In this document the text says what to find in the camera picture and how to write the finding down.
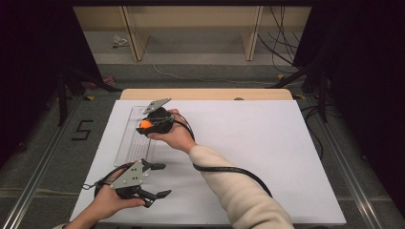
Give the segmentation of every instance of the person's arm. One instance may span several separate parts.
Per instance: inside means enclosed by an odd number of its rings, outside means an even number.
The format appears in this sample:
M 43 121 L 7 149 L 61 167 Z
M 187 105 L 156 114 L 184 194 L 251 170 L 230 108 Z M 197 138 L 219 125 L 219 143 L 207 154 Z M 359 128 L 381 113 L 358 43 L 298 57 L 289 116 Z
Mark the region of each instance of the person's arm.
M 178 115 L 175 118 L 184 122 Z M 187 153 L 196 165 L 235 167 L 215 150 L 198 145 L 179 124 L 175 123 L 168 134 L 150 134 L 148 137 L 163 140 L 170 147 Z M 293 228 L 289 214 L 252 178 L 234 173 L 202 172 L 202 176 L 234 228 Z
M 117 171 L 112 177 L 117 177 L 122 171 Z M 145 202 L 140 198 L 122 199 L 116 190 L 104 185 L 97 193 L 92 203 L 84 209 L 73 221 L 56 228 L 89 229 L 102 219 L 107 219 L 124 208 L 143 206 Z

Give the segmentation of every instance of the transparent acrylic sheet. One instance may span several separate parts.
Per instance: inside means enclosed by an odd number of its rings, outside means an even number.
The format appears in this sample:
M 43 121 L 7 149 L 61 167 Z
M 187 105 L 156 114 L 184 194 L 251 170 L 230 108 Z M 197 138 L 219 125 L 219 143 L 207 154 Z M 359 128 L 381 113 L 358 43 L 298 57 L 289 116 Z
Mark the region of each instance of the transparent acrylic sheet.
M 156 140 L 141 135 L 136 130 L 139 123 L 145 118 L 143 112 L 146 108 L 147 106 L 135 106 L 132 108 L 114 162 L 116 167 L 140 159 L 146 159 L 146 161 L 151 163 L 153 162 Z M 149 175 L 149 170 L 143 175 L 147 177 Z

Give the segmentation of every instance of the orange knob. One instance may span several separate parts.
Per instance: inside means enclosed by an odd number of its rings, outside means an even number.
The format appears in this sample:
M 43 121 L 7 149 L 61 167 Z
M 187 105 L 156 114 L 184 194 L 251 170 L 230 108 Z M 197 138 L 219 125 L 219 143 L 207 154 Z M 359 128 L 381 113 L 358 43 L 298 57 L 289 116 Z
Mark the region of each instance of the orange knob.
M 142 129 L 147 129 L 149 127 L 152 127 L 152 123 L 148 120 L 142 120 L 139 124 L 140 128 Z

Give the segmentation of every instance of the floor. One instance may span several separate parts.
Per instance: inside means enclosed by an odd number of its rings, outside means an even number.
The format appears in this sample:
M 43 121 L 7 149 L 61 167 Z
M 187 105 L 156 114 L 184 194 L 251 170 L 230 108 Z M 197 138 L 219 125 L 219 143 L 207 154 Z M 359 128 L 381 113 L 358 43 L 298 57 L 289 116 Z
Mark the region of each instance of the floor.
M 95 60 L 103 76 L 112 75 L 118 88 L 263 88 L 279 77 L 297 71 L 272 54 L 258 41 L 254 59 L 245 61 L 242 39 L 232 32 L 160 32 L 145 44 L 147 53 L 135 62 L 128 47 L 113 48 L 114 36 L 124 32 L 86 32 Z M 289 33 L 291 48 L 277 44 L 276 52 L 286 60 L 297 46 L 300 33 Z M 274 48 L 270 34 L 261 33 Z M 288 85 L 297 103 L 304 109 L 316 104 L 316 94 L 302 95 L 302 79 Z M 0 222 L 8 215 L 20 217 L 13 228 L 52 228 L 66 222 L 75 207 L 81 186 L 96 153 L 109 114 L 120 93 L 87 89 L 84 97 L 69 99 L 69 116 L 57 127 L 57 97 L 49 101 L 25 144 L 0 170 Z M 328 98 L 325 124 L 317 114 L 308 115 L 313 143 L 330 179 L 331 187 L 347 220 L 345 225 L 329 228 L 405 228 L 405 220 L 396 210 L 373 169 L 345 124 L 344 117 Z M 86 134 L 77 127 L 91 130 Z M 371 206 L 364 210 L 363 204 Z M 294 225 L 312 228 L 314 225 Z M 100 224 L 96 228 L 117 228 Z

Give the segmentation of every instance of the metal rail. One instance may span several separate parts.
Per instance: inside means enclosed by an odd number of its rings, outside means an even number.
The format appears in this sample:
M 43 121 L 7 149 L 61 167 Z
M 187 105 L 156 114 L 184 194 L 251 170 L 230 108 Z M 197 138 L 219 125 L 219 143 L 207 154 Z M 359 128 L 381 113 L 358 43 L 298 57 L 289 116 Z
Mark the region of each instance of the metal rail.
M 310 97 L 308 101 L 311 106 L 316 105 L 316 102 L 312 97 Z M 352 194 L 353 200 L 356 203 L 357 208 L 364 219 L 364 222 L 370 229 L 382 229 L 383 227 L 375 213 L 375 210 L 373 209 L 372 203 L 367 198 L 366 193 L 355 177 L 328 123 L 325 123 L 319 114 L 317 114 L 316 117 L 325 134 L 325 137 L 331 145 L 332 153 L 336 159 L 337 166 L 342 173 L 343 179 L 345 179 L 346 185 L 348 185 L 349 191 Z
M 78 105 L 81 102 L 81 97 L 75 97 L 71 106 L 71 111 L 66 118 L 66 121 L 62 126 L 57 126 L 55 133 L 53 134 L 53 138 L 48 145 L 47 150 L 45 151 L 44 155 L 41 157 L 38 165 L 35 168 L 30 180 L 28 181 L 27 185 L 25 186 L 21 196 L 18 200 L 14 203 L 12 207 L 9 217 L 6 220 L 6 223 L 3 225 L 4 229 L 16 229 L 18 228 L 21 220 L 23 219 L 25 213 L 27 212 L 33 196 L 35 195 L 36 189 L 38 188 L 40 182 L 42 181 L 45 173 L 48 170 L 49 165 L 52 162 L 52 158 L 54 152 L 59 147 L 60 139 L 62 138 L 67 125 L 69 124 L 70 119 L 72 118 L 73 114 L 75 113 Z

